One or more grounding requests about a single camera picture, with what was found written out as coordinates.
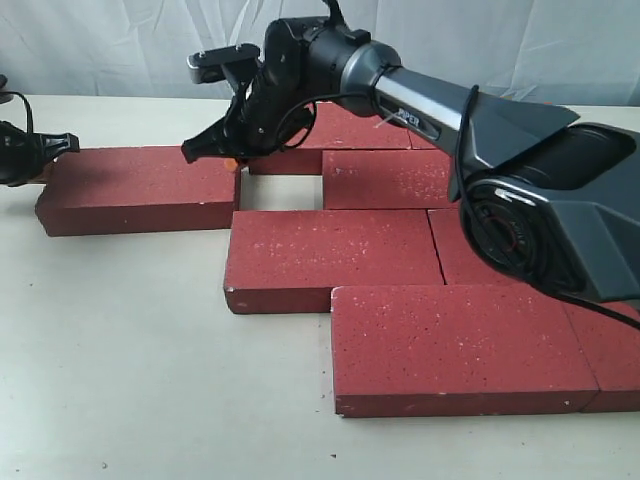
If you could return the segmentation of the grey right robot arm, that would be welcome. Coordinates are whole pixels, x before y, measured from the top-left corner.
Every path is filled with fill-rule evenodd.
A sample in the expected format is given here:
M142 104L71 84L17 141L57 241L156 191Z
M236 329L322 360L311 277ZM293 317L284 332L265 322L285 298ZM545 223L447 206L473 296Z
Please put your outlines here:
M639 135L573 110L430 77L340 18L273 21L262 46L195 53L197 84L233 89L225 115L186 140L188 162L248 163L288 149L331 101L406 129L451 159L448 196L473 251L549 294L639 298Z

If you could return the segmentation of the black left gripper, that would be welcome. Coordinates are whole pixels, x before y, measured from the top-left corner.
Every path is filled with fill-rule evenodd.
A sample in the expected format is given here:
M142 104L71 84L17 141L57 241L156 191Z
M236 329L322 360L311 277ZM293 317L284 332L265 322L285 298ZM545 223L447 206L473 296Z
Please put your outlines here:
M54 162L65 153L78 153L79 139L71 133L27 132L1 122L1 184L22 186L34 181L46 184Z

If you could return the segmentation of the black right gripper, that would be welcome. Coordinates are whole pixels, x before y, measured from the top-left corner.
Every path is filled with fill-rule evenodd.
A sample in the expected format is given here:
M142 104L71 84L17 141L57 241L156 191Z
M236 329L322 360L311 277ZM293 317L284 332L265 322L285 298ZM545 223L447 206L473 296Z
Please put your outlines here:
M343 18L274 20L258 47L261 66L253 80L237 91L232 89L222 118L182 143L181 152L189 164L205 157L226 157L225 168L237 171L239 163L287 150L296 135L314 126L317 109L308 105L344 97Z

